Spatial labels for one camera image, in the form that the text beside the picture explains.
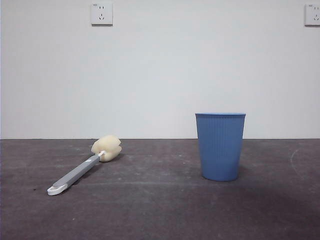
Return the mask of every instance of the floor surface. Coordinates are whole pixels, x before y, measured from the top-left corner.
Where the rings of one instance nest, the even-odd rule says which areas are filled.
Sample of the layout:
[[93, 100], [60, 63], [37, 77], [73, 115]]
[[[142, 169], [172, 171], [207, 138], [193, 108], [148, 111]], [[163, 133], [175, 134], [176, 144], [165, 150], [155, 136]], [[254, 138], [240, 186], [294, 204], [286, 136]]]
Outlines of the floor surface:
[[0, 142], [1, 240], [320, 239], [320, 139], [244, 140], [231, 182], [201, 176], [195, 139], [126, 139], [48, 196], [94, 141]]

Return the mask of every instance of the brush handle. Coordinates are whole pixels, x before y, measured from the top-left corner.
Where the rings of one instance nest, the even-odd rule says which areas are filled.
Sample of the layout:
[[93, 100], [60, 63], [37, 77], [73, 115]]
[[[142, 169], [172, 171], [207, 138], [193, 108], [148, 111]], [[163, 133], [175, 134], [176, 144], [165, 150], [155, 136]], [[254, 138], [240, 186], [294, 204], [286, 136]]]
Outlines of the brush handle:
[[52, 186], [60, 187], [67, 184], [70, 187], [75, 181], [77, 181], [82, 175], [88, 172], [94, 165], [100, 160], [98, 155], [91, 156], [72, 171], [68, 172], [65, 176], [56, 181]]

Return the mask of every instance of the ribbed cup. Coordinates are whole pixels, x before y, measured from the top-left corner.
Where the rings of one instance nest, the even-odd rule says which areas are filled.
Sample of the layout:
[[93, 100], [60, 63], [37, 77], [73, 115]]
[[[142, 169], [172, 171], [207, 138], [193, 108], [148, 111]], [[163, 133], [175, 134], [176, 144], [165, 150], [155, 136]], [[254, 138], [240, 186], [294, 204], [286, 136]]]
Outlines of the ribbed cup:
[[238, 177], [245, 113], [196, 113], [202, 176], [215, 181]]

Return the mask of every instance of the yellow sponge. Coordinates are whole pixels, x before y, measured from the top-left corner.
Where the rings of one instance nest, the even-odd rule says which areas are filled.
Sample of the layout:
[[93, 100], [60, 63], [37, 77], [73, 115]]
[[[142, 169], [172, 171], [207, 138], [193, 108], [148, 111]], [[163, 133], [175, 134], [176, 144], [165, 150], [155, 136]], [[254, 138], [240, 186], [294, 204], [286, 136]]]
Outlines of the yellow sponge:
[[98, 155], [101, 151], [105, 151], [106, 153], [100, 157], [100, 162], [109, 162], [121, 152], [120, 143], [121, 141], [116, 136], [104, 136], [94, 142], [91, 152]]

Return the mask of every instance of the wall socket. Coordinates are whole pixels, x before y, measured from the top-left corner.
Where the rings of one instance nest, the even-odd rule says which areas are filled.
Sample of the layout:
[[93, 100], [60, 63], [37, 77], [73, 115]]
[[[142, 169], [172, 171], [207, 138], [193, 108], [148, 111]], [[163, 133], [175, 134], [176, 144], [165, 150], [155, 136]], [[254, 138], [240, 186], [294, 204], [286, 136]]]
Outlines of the wall socket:
[[113, 6], [111, 1], [93, 3], [91, 5], [91, 24], [113, 25]]
[[304, 11], [305, 26], [320, 26], [320, 4], [306, 4]]

